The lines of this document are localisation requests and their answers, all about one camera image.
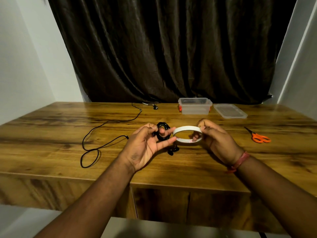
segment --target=transparent container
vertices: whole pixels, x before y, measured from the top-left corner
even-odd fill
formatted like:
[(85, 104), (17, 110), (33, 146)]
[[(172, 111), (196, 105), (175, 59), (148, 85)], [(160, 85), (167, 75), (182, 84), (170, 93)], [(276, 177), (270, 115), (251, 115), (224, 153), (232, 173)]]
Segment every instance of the transparent container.
[(248, 116), (234, 104), (220, 103), (215, 104), (214, 108), (225, 119), (245, 119)]
[(182, 114), (208, 114), (212, 106), (208, 98), (180, 98), (178, 103)]

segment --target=wooden tabletop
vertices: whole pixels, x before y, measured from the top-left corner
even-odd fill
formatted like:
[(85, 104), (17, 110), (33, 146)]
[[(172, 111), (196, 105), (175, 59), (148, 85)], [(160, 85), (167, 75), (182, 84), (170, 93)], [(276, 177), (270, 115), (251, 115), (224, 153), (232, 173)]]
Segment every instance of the wooden tabletop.
[[(207, 118), (221, 125), (246, 151), (262, 160), (306, 191), (317, 196), (317, 122), (283, 106), (237, 105), (246, 119), (224, 119), (215, 109), (208, 115), (182, 115), (177, 104), (142, 108), (131, 122), (106, 124), (87, 139), (87, 148), (101, 146), (119, 135), (129, 135), (145, 123), (166, 122), (170, 127), (196, 125)], [(90, 168), (80, 167), (82, 138), (109, 119), (132, 119), (138, 109), (130, 103), (56, 102), (0, 126), (0, 174), (37, 179), (95, 180), (126, 143), (118, 139), (101, 149), (101, 158)], [(244, 129), (268, 136), (272, 142), (257, 144)], [(233, 174), (214, 161), (200, 145), (178, 145), (174, 156), (158, 154), (131, 180), (133, 187), (174, 187), (210, 191), (249, 192)], [(84, 159), (93, 161), (96, 152)]]

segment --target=scissors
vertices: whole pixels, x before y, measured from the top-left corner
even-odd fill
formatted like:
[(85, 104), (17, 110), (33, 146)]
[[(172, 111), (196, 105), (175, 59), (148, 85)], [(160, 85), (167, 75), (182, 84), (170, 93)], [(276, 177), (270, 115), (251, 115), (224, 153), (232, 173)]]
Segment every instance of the scissors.
[(254, 142), (256, 143), (270, 143), (271, 142), (271, 140), (268, 137), (256, 134), (255, 132), (251, 131), (247, 127), (244, 127), (244, 128), (248, 130), (250, 134), (252, 134), (252, 140)]

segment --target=forearm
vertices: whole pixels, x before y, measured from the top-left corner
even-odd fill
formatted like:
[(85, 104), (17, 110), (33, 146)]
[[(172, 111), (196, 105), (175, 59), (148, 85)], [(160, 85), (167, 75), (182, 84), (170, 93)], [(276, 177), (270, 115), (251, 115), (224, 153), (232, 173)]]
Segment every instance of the forearm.
[(237, 176), (263, 200), (292, 237), (316, 237), (316, 197), (254, 157), (241, 164)]
[(35, 237), (100, 237), (133, 174), (126, 159), (118, 157), (74, 204)]

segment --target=black curtain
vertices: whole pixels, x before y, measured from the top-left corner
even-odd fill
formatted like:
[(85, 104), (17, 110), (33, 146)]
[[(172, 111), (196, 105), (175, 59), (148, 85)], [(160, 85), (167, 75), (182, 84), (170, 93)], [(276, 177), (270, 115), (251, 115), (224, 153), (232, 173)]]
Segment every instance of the black curtain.
[(261, 103), (296, 0), (48, 0), (95, 102)]

